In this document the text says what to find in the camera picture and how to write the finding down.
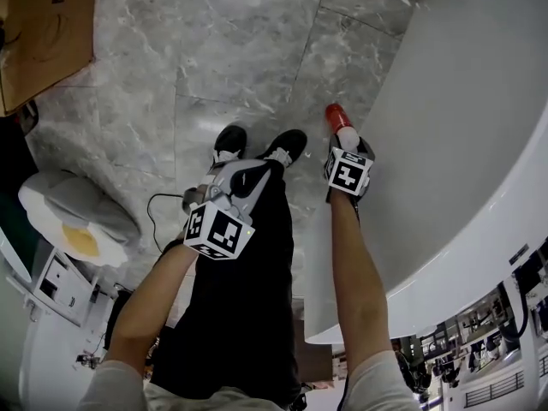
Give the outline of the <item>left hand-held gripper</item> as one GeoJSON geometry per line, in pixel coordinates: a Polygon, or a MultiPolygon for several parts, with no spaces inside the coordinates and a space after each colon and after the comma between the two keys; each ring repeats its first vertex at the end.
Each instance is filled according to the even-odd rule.
{"type": "Polygon", "coordinates": [[[237,259],[255,234],[244,218],[250,217],[270,176],[264,160],[236,160],[220,166],[208,188],[188,189],[183,244],[209,259],[237,259]]]}

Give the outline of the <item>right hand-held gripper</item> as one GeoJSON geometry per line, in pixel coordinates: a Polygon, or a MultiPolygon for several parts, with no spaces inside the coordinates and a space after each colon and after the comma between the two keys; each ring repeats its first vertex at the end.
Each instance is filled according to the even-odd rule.
{"type": "Polygon", "coordinates": [[[355,152],[332,146],[324,167],[328,183],[325,201],[329,203],[331,192],[338,190],[345,193],[353,204],[357,204],[369,187],[374,159],[374,151],[362,137],[355,152]]]}

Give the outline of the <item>white spray bottle red cap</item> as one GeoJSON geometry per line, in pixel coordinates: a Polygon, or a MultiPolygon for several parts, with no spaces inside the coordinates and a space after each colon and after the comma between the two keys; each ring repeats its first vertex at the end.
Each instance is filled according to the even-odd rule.
{"type": "Polygon", "coordinates": [[[325,119],[338,138],[339,146],[348,152],[354,152],[360,137],[340,104],[329,104],[325,109],[325,119]]]}

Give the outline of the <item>white bathtub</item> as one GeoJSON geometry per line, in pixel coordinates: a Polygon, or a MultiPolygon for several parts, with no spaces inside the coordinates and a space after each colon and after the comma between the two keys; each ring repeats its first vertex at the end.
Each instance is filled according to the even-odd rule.
{"type": "Polygon", "coordinates": [[[479,300],[548,236],[548,0],[322,0],[400,42],[370,109],[362,234],[393,337],[479,300]]]}

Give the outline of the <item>person's right forearm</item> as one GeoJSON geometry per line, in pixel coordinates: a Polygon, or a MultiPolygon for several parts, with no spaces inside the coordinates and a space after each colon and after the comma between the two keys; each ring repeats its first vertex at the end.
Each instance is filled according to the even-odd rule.
{"type": "Polygon", "coordinates": [[[353,372],[370,357],[391,349],[384,286],[361,234],[348,196],[331,192],[332,268],[337,316],[353,372]]]}

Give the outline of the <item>person's left forearm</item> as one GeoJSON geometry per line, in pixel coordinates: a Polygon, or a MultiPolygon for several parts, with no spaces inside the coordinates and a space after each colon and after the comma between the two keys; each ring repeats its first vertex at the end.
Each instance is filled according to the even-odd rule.
{"type": "Polygon", "coordinates": [[[149,349],[164,327],[182,281],[197,257],[195,250],[178,244],[158,259],[117,317],[107,360],[144,372],[149,349]]]}

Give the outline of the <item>grey marble floor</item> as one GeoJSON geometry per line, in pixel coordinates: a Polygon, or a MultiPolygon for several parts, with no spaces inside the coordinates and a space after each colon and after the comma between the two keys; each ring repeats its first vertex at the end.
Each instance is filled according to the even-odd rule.
{"type": "Polygon", "coordinates": [[[322,0],[96,0],[93,61],[37,97],[27,141],[39,166],[89,175],[137,218],[131,261],[104,272],[133,288],[232,122],[252,154],[286,129],[307,134],[286,175],[300,240],[324,192],[325,106],[349,97],[370,109],[399,46],[322,0]]]}

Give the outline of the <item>black left shoe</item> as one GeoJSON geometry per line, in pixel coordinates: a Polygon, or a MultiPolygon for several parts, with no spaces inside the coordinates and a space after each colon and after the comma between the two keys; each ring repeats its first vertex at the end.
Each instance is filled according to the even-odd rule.
{"type": "Polygon", "coordinates": [[[241,126],[231,124],[218,135],[213,146],[213,163],[226,163],[242,159],[247,147],[247,132],[241,126]]]}

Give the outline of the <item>black shoe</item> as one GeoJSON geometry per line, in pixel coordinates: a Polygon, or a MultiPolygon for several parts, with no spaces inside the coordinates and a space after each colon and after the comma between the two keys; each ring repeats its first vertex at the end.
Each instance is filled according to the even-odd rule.
{"type": "Polygon", "coordinates": [[[288,168],[303,153],[306,145],[307,135],[299,129],[290,129],[278,135],[260,158],[277,161],[288,168]]]}
{"type": "Polygon", "coordinates": [[[231,124],[218,135],[213,146],[213,163],[226,163],[242,159],[247,147],[247,132],[241,126],[231,124]]]}

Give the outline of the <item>black right shoe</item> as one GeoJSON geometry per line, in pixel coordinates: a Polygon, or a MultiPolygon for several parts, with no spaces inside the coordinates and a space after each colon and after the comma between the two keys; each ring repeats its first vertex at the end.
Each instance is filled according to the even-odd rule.
{"type": "Polygon", "coordinates": [[[303,153],[306,145],[307,135],[299,129],[290,129],[278,135],[260,158],[277,161],[288,168],[303,153]]]}

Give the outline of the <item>small white cabinet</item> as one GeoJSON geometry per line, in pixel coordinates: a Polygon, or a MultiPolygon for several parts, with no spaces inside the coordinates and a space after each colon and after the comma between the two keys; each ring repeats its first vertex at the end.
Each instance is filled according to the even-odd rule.
{"type": "Polygon", "coordinates": [[[50,310],[82,327],[91,310],[98,272],[88,263],[73,261],[67,254],[40,241],[34,254],[32,295],[50,310]]]}

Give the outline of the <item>dark slipper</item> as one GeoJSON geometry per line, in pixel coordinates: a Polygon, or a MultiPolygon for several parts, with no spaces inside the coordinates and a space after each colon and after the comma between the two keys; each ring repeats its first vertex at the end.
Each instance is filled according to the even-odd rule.
{"type": "Polygon", "coordinates": [[[25,103],[18,110],[18,120],[21,130],[27,136],[37,126],[39,122],[39,109],[34,99],[25,103]]]}

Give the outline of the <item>grey sweatshirt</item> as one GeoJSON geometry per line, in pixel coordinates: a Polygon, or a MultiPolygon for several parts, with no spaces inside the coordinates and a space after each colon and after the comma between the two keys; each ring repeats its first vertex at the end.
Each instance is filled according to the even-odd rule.
{"type": "MultiPolygon", "coordinates": [[[[223,387],[206,399],[187,399],[145,384],[129,365],[107,361],[96,370],[76,411],[285,411],[274,402],[223,387]]],[[[421,411],[395,354],[380,352],[351,373],[340,411],[421,411]]]]}

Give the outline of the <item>large cardboard box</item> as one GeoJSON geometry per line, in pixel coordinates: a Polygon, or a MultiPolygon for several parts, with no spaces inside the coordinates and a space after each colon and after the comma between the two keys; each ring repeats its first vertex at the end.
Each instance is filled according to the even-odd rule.
{"type": "Polygon", "coordinates": [[[0,0],[0,116],[92,61],[95,0],[0,0]]]}

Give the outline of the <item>black metal railing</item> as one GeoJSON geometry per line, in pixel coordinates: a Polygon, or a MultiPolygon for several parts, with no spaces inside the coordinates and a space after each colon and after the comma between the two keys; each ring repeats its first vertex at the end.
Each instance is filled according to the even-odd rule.
{"type": "Polygon", "coordinates": [[[516,372],[502,380],[465,393],[464,408],[471,408],[506,396],[524,386],[523,371],[516,372]]]}

